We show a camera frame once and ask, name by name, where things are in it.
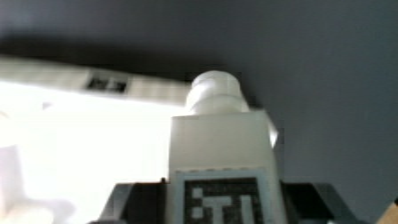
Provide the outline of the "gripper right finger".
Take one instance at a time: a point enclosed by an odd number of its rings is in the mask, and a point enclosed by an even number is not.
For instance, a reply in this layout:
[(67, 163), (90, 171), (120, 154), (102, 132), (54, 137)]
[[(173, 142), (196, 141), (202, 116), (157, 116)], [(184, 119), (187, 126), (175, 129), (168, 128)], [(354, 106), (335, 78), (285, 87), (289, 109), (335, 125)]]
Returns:
[(283, 182), (289, 224), (365, 224), (330, 183)]

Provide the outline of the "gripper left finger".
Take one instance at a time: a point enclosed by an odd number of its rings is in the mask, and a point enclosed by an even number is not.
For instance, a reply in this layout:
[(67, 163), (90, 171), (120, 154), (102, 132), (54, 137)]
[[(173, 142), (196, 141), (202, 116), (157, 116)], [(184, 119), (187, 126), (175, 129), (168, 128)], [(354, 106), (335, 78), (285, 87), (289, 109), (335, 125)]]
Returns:
[(166, 224), (168, 181), (118, 183), (100, 217), (88, 224)]

